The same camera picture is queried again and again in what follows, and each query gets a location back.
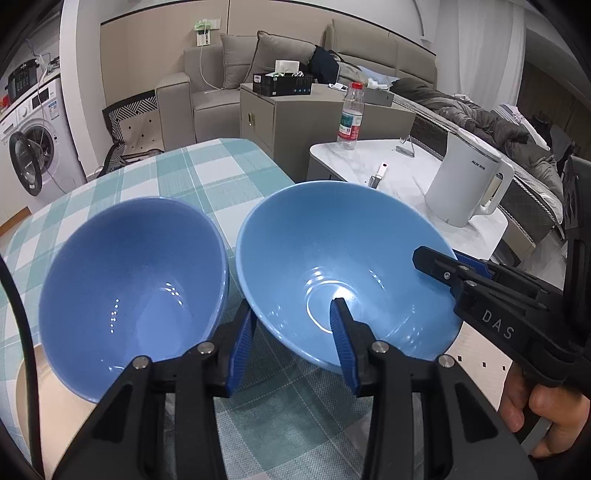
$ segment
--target black cable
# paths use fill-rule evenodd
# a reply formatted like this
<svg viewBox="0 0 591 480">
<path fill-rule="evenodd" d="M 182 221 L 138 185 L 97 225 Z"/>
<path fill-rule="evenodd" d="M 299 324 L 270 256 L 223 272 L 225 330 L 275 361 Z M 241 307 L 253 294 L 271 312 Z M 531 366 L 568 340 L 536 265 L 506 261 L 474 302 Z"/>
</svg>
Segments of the black cable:
<svg viewBox="0 0 591 480">
<path fill-rule="evenodd" d="M 29 416 L 29 444 L 31 449 L 31 464 L 37 473 L 45 478 L 43 459 L 41 457 L 41 426 L 39 421 L 39 386 L 37 384 L 37 363 L 35 362 L 35 350 L 33 337 L 27 320 L 25 307 L 22 305 L 21 296 L 14 284 L 12 275 L 8 270 L 4 259 L 0 255 L 0 283 L 6 292 L 14 318 L 17 323 L 18 334 L 21 338 L 22 357 L 25 364 L 25 378 L 27 383 L 27 411 Z"/>
</svg>

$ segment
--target kettle handle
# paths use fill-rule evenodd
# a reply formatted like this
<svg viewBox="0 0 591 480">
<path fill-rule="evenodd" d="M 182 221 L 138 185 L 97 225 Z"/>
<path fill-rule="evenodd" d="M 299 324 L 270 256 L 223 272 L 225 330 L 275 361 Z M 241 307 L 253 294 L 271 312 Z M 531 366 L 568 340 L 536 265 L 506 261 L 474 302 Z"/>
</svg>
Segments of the kettle handle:
<svg viewBox="0 0 591 480">
<path fill-rule="evenodd" d="M 509 165 L 503 159 L 499 160 L 499 170 L 496 173 L 501 173 L 503 175 L 503 181 L 499 188 L 496 190 L 495 194 L 492 196 L 491 201 L 488 202 L 484 207 L 482 205 L 478 205 L 476 210 L 474 211 L 474 215 L 491 215 L 494 213 L 495 209 L 499 205 L 501 199 L 505 196 L 509 185 L 513 181 L 513 176 L 515 175 L 515 170 L 511 165 Z"/>
</svg>

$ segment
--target white plate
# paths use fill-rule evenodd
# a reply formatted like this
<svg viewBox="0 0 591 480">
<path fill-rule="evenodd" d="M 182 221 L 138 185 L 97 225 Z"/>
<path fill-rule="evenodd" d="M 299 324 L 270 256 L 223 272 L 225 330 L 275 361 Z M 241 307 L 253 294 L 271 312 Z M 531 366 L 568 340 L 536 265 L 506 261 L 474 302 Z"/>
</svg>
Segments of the white plate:
<svg viewBox="0 0 591 480">
<path fill-rule="evenodd" d="M 68 390 L 55 376 L 41 345 L 35 347 L 41 417 L 41 451 L 45 476 L 50 479 L 70 442 L 95 405 Z M 17 417 L 22 436 L 29 445 L 27 384 L 24 363 L 18 368 Z"/>
</svg>

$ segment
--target bowl rim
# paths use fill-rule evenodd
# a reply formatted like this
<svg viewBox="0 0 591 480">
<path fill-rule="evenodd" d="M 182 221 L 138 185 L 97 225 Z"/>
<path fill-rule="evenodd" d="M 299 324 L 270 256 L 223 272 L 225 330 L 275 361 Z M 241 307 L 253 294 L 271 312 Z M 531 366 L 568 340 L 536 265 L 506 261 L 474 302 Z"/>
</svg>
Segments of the bowl rim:
<svg viewBox="0 0 591 480">
<path fill-rule="evenodd" d="M 51 271 L 54 268 L 55 262 L 57 261 L 57 259 L 59 258 L 59 256 L 62 255 L 62 252 L 64 251 L 64 247 L 70 241 L 72 241 L 72 239 L 75 236 L 80 235 L 80 231 L 88 228 L 88 225 L 90 223 L 92 223 L 95 219 L 100 218 L 102 216 L 105 216 L 112 209 L 116 209 L 116 208 L 121 207 L 121 205 L 126 205 L 126 204 L 130 204 L 130 203 L 142 203 L 142 202 L 144 202 L 146 200 L 162 200 L 164 202 L 168 202 L 168 203 L 172 203 L 172 204 L 177 204 L 177 205 L 180 205 L 182 207 L 189 208 L 192 211 L 197 212 L 201 217 L 205 218 L 207 224 L 212 228 L 212 230 L 214 232 L 214 235 L 217 238 L 217 244 L 218 244 L 218 247 L 220 248 L 220 256 L 222 257 L 222 269 L 221 269 L 222 270 L 222 278 L 221 278 L 221 285 L 220 285 L 220 293 L 219 293 L 219 295 L 217 297 L 216 308 L 214 310 L 214 312 L 217 312 L 217 315 L 215 316 L 215 318 L 213 318 L 214 315 L 212 314 L 210 316 L 208 322 L 207 322 L 207 325 L 211 325 L 211 327 L 209 329 L 209 333 L 207 334 L 208 337 L 215 330 L 216 326 L 219 324 L 220 319 L 222 318 L 222 316 L 224 314 L 226 303 L 228 301 L 228 295 L 229 295 L 229 290 L 228 290 L 228 287 L 229 287 L 229 266 L 228 266 L 228 255 L 226 253 L 226 247 L 225 247 L 225 244 L 223 242 L 222 234 L 217 229 L 215 223 L 213 223 L 213 221 L 211 220 L 211 218 L 209 218 L 207 216 L 207 214 L 205 214 L 200 209 L 195 208 L 193 205 L 191 205 L 191 204 L 189 204 L 187 202 L 184 202 L 181 199 L 172 199 L 172 198 L 167 198 L 167 197 L 162 197 L 162 196 L 147 196 L 147 197 L 138 197 L 138 198 L 134 198 L 134 199 L 124 200 L 123 202 L 115 203 L 114 205 L 111 205 L 110 207 L 107 207 L 105 210 L 100 211 L 99 213 L 97 213 L 96 215 L 92 216 L 91 218 L 86 219 L 85 222 L 82 225 L 80 225 L 74 231 L 74 233 L 70 235 L 70 237 L 65 242 L 62 243 L 59 252 L 51 260 L 51 264 L 50 264 L 49 270 L 47 271 L 47 275 L 45 276 L 45 278 L 43 280 L 43 285 L 41 286 L 41 294 L 39 296 L 38 315 L 37 316 L 38 316 L 38 327 L 39 327 L 39 343 L 41 345 L 43 345 L 43 349 L 44 349 L 45 355 L 47 357 L 47 362 L 49 363 L 49 365 L 51 367 L 51 370 L 54 372 L 54 374 L 60 380 L 60 382 L 62 382 L 67 387 L 68 390 L 70 390 L 72 393 L 78 395 L 80 398 L 82 398 L 84 400 L 87 400 L 89 402 L 95 403 L 95 404 L 97 404 L 100 401 L 100 398 L 94 398 L 93 396 L 88 395 L 88 394 L 80 391 L 78 388 L 74 387 L 70 382 L 68 382 L 64 378 L 63 373 L 60 372 L 59 369 L 57 369 L 55 367 L 55 363 L 54 363 L 55 357 L 53 356 L 53 353 L 51 352 L 51 348 L 48 351 L 48 348 L 47 348 L 47 345 L 48 344 L 45 341 L 43 341 L 43 338 L 44 338 L 43 330 L 45 328 L 43 327 L 44 322 L 41 320 L 41 304 L 43 302 L 43 299 L 46 296 L 45 285 L 47 283 L 47 279 L 49 278 L 49 276 L 51 274 Z"/>
<path fill-rule="evenodd" d="M 244 271 L 243 271 L 243 268 L 242 268 L 242 241 L 243 241 L 243 236 L 244 236 L 245 229 L 248 226 L 248 222 L 251 219 L 251 217 L 255 214 L 255 212 L 259 208 L 261 208 L 261 206 L 264 205 L 267 202 L 267 200 L 270 200 L 271 198 L 273 198 L 275 196 L 284 194 L 284 192 L 286 190 L 296 189 L 296 188 L 310 188 L 310 187 L 313 187 L 315 184 L 332 184 L 334 186 L 339 185 L 339 186 L 342 186 L 343 188 L 350 188 L 350 189 L 369 189 L 369 190 L 373 190 L 377 194 L 382 195 L 383 197 L 386 197 L 387 199 L 389 199 L 388 201 L 393 200 L 394 202 L 397 202 L 397 203 L 403 205 L 407 209 L 411 210 L 415 215 L 417 215 L 418 217 L 420 217 L 422 220 L 424 220 L 425 222 L 427 222 L 428 227 L 431 228 L 433 230 L 433 232 L 435 232 L 437 234 L 437 236 L 439 236 L 441 238 L 441 240 L 443 240 L 444 244 L 448 247 L 448 249 L 449 249 L 452 257 L 455 258 L 455 259 L 457 259 L 457 258 L 456 258 L 456 254 L 453 251 L 453 248 L 451 247 L 451 245 L 443 237 L 443 235 L 433 226 L 433 224 L 429 221 L 428 218 L 426 218 L 424 215 L 422 215 L 419 211 L 417 211 L 416 209 L 414 209 L 410 205 L 407 205 L 406 203 L 404 203 L 402 200 L 398 200 L 396 197 L 393 197 L 391 195 L 388 195 L 385 192 L 381 192 L 381 191 L 376 190 L 376 189 L 370 189 L 366 185 L 360 185 L 360 184 L 357 184 L 357 183 L 350 183 L 348 181 L 336 181 L 336 180 L 305 181 L 305 182 L 302 182 L 302 183 L 295 183 L 295 184 L 289 185 L 288 187 L 285 187 L 285 188 L 283 188 L 281 190 L 278 190 L 277 192 L 275 192 L 275 193 L 269 195 L 268 197 L 264 198 L 261 202 L 257 203 L 252 208 L 252 210 L 248 213 L 248 215 L 246 216 L 246 218 L 244 219 L 244 221 L 242 222 L 242 225 L 240 227 L 240 231 L 238 232 L 238 237 L 236 239 L 236 273 L 238 274 L 238 282 L 240 284 L 240 288 L 242 289 L 242 292 L 243 292 L 244 296 L 246 297 L 246 300 L 248 301 L 248 304 L 251 306 L 251 308 L 255 312 L 257 318 L 262 322 L 262 324 L 266 327 L 266 329 L 269 332 L 271 332 L 271 334 L 277 340 L 279 340 L 289 350 L 291 350 L 292 352 L 296 353 L 297 355 L 299 355 L 303 359 L 308 360 L 309 362 L 311 362 L 311 363 L 313 363 L 315 365 L 318 365 L 319 367 L 322 367 L 322 368 L 324 368 L 326 370 L 329 370 L 329 371 L 332 371 L 332 372 L 341 374 L 342 373 L 342 370 L 340 368 L 340 365 L 332 365 L 332 364 L 328 363 L 325 360 L 322 360 L 320 358 L 316 358 L 315 356 L 311 355 L 310 353 L 304 351 L 301 347 L 297 346 L 292 340 L 286 338 L 284 335 L 281 334 L 281 332 L 279 330 L 277 330 L 277 328 L 274 326 L 274 324 L 272 324 L 268 320 L 267 315 L 265 315 L 263 313 L 262 309 L 254 301 L 254 298 L 252 296 L 252 293 L 251 293 L 251 291 L 248 288 L 248 285 L 246 283 L 246 279 L 244 277 Z M 456 335 L 454 337 L 454 340 L 450 342 L 450 344 L 447 346 L 447 349 L 449 349 L 449 347 L 452 345 L 452 343 L 455 341 L 455 339 L 459 335 L 461 326 L 462 326 L 462 323 L 460 321 L 459 322 L 459 326 L 457 328 Z"/>
</svg>

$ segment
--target gray pillow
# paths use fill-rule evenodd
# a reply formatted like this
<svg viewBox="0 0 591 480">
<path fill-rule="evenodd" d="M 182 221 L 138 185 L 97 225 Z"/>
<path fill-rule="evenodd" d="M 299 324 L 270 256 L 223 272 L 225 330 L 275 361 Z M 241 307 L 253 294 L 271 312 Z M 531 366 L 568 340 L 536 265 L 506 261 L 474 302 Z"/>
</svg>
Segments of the gray pillow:
<svg viewBox="0 0 591 480">
<path fill-rule="evenodd" d="M 252 81 L 253 73 L 271 73 L 275 71 L 276 60 L 297 60 L 308 65 L 316 49 L 316 45 L 295 38 L 271 35 L 259 31 L 256 52 L 248 70 L 245 83 Z"/>
<path fill-rule="evenodd" d="M 244 80 L 255 54 L 257 38 L 254 36 L 220 35 L 223 47 L 224 81 L 222 88 L 236 89 Z"/>
</svg>

